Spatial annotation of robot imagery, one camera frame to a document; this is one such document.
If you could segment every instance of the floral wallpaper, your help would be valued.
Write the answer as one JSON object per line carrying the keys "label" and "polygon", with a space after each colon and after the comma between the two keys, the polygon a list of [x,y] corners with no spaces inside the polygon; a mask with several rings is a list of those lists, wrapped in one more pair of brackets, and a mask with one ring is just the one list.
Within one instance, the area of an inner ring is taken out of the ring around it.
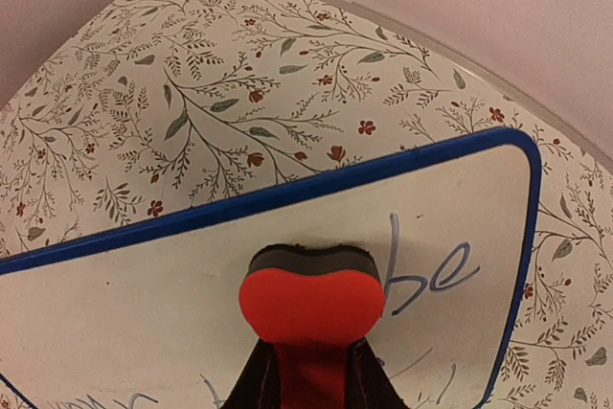
{"label": "floral wallpaper", "polygon": [[[607,409],[611,174],[410,37],[318,0],[101,11],[0,113],[0,257],[493,126],[533,137],[544,179],[488,407]],[[24,405],[0,387],[0,409]]]}

